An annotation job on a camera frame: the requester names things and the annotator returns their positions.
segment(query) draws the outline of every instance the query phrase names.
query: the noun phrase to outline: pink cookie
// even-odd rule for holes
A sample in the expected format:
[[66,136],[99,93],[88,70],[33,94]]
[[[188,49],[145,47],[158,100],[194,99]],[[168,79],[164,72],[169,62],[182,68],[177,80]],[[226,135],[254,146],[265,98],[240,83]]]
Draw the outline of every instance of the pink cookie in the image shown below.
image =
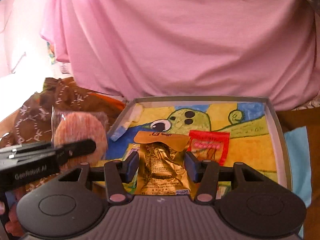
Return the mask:
[[89,138],[95,141],[96,150],[92,154],[70,159],[61,167],[62,170],[70,169],[81,162],[96,164],[105,154],[108,142],[105,128],[92,114],[75,112],[61,120],[54,135],[55,147]]

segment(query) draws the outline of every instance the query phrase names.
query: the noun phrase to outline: snack package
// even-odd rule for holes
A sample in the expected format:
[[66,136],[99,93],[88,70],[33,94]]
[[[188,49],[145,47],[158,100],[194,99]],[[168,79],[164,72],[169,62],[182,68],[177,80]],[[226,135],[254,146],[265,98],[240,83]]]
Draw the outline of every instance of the snack package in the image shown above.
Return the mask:
[[103,112],[52,111],[52,142],[55,147],[84,139],[92,139],[96,150],[89,155],[70,159],[61,170],[70,169],[81,162],[92,165],[105,158],[108,117]]
[[220,166],[224,165],[228,155],[230,133],[191,130],[189,136],[188,151],[191,151],[198,160],[212,160]]
[[196,185],[183,167],[189,136],[139,131],[134,138],[140,144],[136,195],[189,195]]

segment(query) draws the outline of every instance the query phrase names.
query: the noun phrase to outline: person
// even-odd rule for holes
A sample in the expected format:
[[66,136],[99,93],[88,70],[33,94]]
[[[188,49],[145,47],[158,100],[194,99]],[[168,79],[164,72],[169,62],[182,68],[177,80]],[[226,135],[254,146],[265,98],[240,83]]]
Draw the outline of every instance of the person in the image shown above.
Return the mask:
[[[47,4],[41,36],[54,44],[58,61],[71,63],[80,87],[127,100],[269,97],[278,111],[320,91],[314,0]],[[16,234],[18,225],[11,222]]]

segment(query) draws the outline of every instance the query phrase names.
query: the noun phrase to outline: human hand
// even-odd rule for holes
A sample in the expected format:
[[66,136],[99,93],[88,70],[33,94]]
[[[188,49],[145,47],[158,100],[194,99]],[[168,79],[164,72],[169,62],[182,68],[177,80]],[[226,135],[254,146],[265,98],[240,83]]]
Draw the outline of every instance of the human hand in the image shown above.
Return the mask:
[[[19,201],[25,194],[25,187],[14,190],[17,201]],[[13,236],[23,236],[24,232],[17,218],[16,212],[17,204],[15,203],[9,210],[9,222],[5,225],[5,230]],[[5,213],[4,203],[0,202],[0,215]]]

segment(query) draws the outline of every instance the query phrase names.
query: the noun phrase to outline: barcode label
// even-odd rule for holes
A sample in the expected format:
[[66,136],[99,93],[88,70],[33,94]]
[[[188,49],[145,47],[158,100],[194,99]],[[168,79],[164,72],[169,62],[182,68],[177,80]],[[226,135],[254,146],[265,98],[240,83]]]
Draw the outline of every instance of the barcode label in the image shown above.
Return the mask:
[[188,189],[176,190],[176,195],[189,195],[189,190]]
[[62,63],[60,66],[60,70],[62,74],[70,74],[68,66],[65,63]]

